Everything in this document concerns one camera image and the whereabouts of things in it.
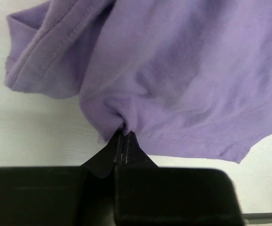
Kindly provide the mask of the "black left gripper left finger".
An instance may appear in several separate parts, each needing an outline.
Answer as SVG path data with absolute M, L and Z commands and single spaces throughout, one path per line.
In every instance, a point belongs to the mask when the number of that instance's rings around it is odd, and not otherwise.
M 80 166 L 0 167 L 0 226 L 112 226 L 122 133 Z

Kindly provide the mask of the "purple t-shirt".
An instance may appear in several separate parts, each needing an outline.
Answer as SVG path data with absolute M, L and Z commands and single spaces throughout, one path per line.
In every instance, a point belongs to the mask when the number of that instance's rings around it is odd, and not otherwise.
M 7 22 L 5 84 L 79 96 L 104 141 L 238 163 L 272 134 L 272 0 L 50 0 Z

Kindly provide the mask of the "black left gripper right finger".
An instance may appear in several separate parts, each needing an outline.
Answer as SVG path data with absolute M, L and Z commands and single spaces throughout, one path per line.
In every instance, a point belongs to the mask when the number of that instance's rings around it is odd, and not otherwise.
M 242 226 L 230 178 L 221 170 L 162 168 L 134 133 L 114 134 L 114 218 L 118 226 Z

